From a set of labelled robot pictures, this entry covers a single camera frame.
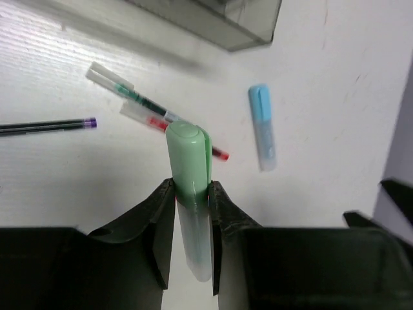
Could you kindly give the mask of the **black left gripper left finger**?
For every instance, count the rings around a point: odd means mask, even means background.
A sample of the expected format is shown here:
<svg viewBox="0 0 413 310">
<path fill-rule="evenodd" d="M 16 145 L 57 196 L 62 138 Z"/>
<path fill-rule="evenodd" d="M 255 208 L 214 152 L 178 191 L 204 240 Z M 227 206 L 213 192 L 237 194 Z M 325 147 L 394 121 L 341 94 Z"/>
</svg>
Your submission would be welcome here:
<svg viewBox="0 0 413 310">
<path fill-rule="evenodd" d="M 173 181 L 86 234 L 73 227 L 1 229 L 2 309 L 160 309 L 168 287 Z"/>
</svg>

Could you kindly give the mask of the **blue capped highlighter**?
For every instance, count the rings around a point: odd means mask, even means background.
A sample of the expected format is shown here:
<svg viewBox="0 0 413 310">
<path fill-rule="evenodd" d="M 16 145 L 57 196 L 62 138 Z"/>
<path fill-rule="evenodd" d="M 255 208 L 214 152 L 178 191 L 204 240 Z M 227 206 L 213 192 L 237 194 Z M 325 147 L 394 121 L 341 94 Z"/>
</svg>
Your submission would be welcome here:
<svg viewBox="0 0 413 310">
<path fill-rule="evenodd" d="M 266 84 L 251 86 L 248 98 L 261 171 L 269 172 L 276 166 L 276 146 L 272 126 L 272 105 Z"/>
</svg>

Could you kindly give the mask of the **red clear pen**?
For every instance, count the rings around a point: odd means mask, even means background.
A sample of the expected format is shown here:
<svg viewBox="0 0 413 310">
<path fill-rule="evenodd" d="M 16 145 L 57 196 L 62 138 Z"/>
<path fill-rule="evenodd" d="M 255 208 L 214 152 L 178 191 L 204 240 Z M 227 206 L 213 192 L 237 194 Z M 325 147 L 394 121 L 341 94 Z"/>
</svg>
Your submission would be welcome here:
<svg viewBox="0 0 413 310">
<path fill-rule="evenodd" d="M 169 122 L 161 119 L 160 116 L 156 116 L 154 113 L 132 103 L 131 101 L 125 101 L 121 107 L 120 113 L 134 121 L 142 123 L 148 127 L 161 131 L 165 133 L 166 128 L 169 125 Z"/>
</svg>

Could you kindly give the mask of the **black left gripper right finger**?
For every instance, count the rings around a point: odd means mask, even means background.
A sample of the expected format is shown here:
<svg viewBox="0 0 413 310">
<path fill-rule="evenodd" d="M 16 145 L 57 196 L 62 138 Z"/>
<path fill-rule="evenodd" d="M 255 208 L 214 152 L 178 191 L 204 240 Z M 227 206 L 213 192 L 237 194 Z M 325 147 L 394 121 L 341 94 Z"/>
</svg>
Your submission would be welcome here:
<svg viewBox="0 0 413 310">
<path fill-rule="evenodd" d="M 345 228 L 264 227 L 208 188 L 220 309 L 411 309 L 412 246 L 360 212 Z"/>
</svg>

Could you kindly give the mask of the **green capped highlighter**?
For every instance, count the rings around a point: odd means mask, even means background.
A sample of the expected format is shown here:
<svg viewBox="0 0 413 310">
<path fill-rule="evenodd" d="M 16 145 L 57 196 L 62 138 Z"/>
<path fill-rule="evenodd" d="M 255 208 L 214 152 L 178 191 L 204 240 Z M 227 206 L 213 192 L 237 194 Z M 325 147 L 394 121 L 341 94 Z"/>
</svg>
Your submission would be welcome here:
<svg viewBox="0 0 413 310">
<path fill-rule="evenodd" d="M 201 127 L 175 121 L 166 129 L 166 140 L 186 263 L 198 281 L 207 282 L 212 276 L 208 207 L 211 139 Z"/>
</svg>

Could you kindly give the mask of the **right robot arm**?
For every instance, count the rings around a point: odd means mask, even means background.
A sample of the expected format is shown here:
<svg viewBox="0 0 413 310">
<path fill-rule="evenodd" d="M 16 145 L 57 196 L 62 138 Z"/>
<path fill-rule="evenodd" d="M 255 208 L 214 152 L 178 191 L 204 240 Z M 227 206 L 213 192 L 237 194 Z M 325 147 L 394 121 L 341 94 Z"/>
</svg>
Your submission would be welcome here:
<svg viewBox="0 0 413 310">
<path fill-rule="evenodd" d="M 412 245 L 412 185 L 395 178 L 380 181 L 373 217 L 360 211 L 347 211 L 343 218 L 349 227 L 384 230 Z"/>
</svg>

